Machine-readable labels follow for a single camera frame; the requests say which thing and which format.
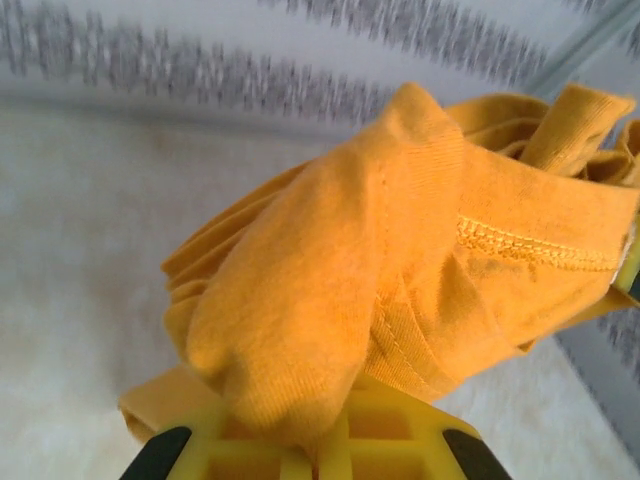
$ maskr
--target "white carpet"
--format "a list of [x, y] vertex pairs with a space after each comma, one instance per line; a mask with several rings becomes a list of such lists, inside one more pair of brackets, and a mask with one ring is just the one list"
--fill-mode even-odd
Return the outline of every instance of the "white carpet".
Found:
[[[175, 361], [160, 262], [326, 147], [6, 109], [0, 146], [0, 478], [117, 479], [116, 398]], [[553, 341], [440, 406], [516, 480], [640, 479]]]

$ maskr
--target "white fluffy rug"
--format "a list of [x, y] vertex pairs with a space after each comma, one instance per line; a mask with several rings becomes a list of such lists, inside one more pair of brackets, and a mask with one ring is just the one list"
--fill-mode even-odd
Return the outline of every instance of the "white fluffy rug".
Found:
[[[175, 361], [160, 262], [321, 144], [0, 111], [0, 478], [117, 479], [115, 409]], [[516, 480], [638, 479], [553, 341], [440, 402]]]

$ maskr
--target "crumpled cloth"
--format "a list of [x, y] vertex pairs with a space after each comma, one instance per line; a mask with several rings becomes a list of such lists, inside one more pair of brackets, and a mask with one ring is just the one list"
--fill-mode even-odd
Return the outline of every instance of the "crumpled cloth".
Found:
[[[361, 372], [432, 402], [588, 317], [632, 240], [640, 122], [600, 145], [633, 107], [570, 85], [551, 106], [495, 94], [443, 109], [403, 86], [166, 260], [166, 329], [199, 391], [312, 451]], [[132, 431], [163, 401], [154, 388], [123, 397]]]

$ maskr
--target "orange fabric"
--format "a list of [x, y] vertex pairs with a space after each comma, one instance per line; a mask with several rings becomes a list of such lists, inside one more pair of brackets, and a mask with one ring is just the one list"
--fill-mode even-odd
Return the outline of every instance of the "orange fabric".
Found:
[[163, 265], [169, 335], [247, 425], [312, 445], [359, 372], [431, 402], [609, 289], [637, 211], [634, 102], [569, 86], [380, 118], [283, 173]]

